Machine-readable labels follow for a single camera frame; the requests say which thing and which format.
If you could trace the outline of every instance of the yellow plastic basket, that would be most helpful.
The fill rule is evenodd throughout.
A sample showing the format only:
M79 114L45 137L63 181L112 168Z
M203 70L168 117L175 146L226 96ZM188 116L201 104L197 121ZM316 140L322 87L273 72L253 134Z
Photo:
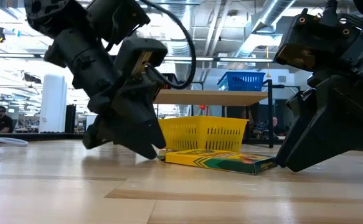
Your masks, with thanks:
M247 119L191 116L160 119L166 149L211 149L239 152Z

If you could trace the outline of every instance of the man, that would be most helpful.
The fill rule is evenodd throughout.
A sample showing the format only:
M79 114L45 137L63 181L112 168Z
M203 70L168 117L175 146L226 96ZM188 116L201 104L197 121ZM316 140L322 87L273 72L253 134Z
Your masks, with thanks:
M282 128L278 127L277 124L278 124L278 119L276 117L273 117L273 130L274 130L274 133L277 136L284 134L285 131Z
M12 130L12 119L6 115L7 109L0 106L0 133L9 133Z

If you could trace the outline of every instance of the blue basket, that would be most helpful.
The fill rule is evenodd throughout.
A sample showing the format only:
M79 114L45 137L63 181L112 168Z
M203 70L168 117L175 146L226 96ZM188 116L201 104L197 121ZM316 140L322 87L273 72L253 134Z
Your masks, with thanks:
M226 72L217 83L219 90L261 91L264 72Z

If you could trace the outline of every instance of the wooden table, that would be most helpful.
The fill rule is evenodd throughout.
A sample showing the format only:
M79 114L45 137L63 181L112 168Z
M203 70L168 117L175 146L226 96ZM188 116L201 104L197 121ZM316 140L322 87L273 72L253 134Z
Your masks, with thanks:
M267 92L260 91L161 90L154 103L250 106L265 98Z
M253 176L147 161L112 144L0 147L0 223L363 223L363 152Z

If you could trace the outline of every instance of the shelf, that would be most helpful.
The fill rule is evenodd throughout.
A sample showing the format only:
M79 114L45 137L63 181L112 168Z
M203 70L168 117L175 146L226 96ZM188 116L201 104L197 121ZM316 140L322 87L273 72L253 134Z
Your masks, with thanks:
M161 90L154 103L250 106L265 98L267 92L259 91Z

